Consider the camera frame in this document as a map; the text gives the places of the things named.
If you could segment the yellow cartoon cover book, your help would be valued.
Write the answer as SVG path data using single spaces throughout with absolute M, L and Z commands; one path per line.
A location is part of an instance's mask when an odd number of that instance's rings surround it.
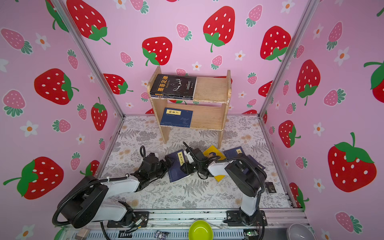
M 219 160 L 224 160 L 226 157 L 224 154 L 222 154 L 215 146 L 210 146 L 208 149 L 206 149 L 203 152 L 204 156 L 207 158 L 213 157 L 213 156 L 220 156 Z M 217 182 L 220 182 L 225 176 L 219 175 L 215 176 L 215 179 Z

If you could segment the black book yellow title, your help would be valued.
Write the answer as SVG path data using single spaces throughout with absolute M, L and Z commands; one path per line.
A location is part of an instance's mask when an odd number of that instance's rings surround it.
M 156 76 L 150 95 L 194 98 L 197 77 L 163 75 Z

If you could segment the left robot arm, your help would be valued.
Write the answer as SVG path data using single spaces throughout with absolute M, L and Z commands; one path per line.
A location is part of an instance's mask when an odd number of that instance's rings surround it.
M 145 219 L 137 218 L 133 208 L 124 201 L 109 202 L 109 198 L 123 193 L 137 193 L 152 182 L 162 179 L 175 160 L 160 160 L 155 153 L 146 153 L 140 147 L 143 158 L 138 170 L 120 178 L 97 179 L 84 177 L 58 204 L 52 223 L 56 227 L 71 225 L 76 229 L 91 222 L 114 222 L 118 226 L 136 228 Z

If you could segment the dark portrait cover book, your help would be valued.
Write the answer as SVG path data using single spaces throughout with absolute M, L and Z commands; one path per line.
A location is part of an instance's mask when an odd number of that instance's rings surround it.
M 153 99 L 168 99 L 168 100 L 185 100 L 185 101 L 192 101 L 193 98 L 190 97 L 175 97 L 175 96 L 157 96 L 157 95 L 150 95 Z

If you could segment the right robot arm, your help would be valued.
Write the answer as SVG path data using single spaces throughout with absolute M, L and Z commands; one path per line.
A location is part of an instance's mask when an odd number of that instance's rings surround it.
M 187 174 L 197 173 L 206 180 L 215 176 L 229 176 L 243 194 L 242 204 L 238 211 L 228 213 L 224 221 L 229 226 L 253 226 L 263 222 L 260 210 L 260 200 L 266 191 L 265 180 L 267 174 L 245 154 L 237 154 L 230 159 L 221 160 L 219 156 L 206 157 L 200 149 L 192 149 L 187 143 L 186 153 L 192 162 L 185 162 L 181 170 Z

